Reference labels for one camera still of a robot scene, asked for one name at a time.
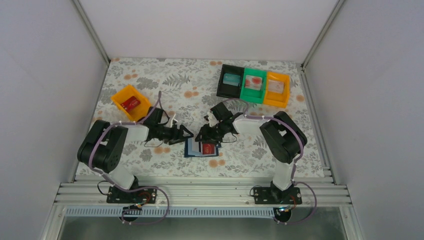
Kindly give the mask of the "blue leather card holder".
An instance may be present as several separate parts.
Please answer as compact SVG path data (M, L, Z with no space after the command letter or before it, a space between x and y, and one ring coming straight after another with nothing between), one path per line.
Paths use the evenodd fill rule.
M215 155L203 155L202 154L202 142L196 142L194 138L189 138L185 141L184 145L184 157L185 158L206 158L206 157L217 157L219 155L220 144L214 144L216 146Z

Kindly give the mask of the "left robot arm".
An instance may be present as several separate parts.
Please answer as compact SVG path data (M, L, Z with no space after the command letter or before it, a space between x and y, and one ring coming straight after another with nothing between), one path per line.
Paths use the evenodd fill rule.
M174 145L194 136L171 117L162 122L163 116L163 109L150 107L147 116L139 122L95 121L77 151L77 160L120 191L135 192L138 187L136 176L120 165L126 143L159 140Z

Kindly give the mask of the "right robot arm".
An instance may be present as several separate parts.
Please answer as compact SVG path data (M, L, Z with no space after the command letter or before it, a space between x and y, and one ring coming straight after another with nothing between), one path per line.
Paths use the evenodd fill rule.
M232 113L221 102L212 107L204 118L207 123L200 128L195 137L197 142L221 144L227 134L263 136L276 159L270 191L279 198L291 192L295 186L295 165L303 156L308 140L285 111L279 111L273 116L254 116L246 112Z

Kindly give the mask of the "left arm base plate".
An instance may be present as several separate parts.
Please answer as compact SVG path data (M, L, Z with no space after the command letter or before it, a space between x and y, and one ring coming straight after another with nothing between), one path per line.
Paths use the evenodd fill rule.
M110 187L106 202L108 204L154 204L156 202L157 190L143 188L136 192L126 192L117 187Z

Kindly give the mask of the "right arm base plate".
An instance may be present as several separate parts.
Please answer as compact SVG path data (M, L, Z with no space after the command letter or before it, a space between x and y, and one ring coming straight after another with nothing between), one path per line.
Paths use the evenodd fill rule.
M299 187L280 190L278 188L254 186L249 194L254 198L256 205L300 205L303 203Z

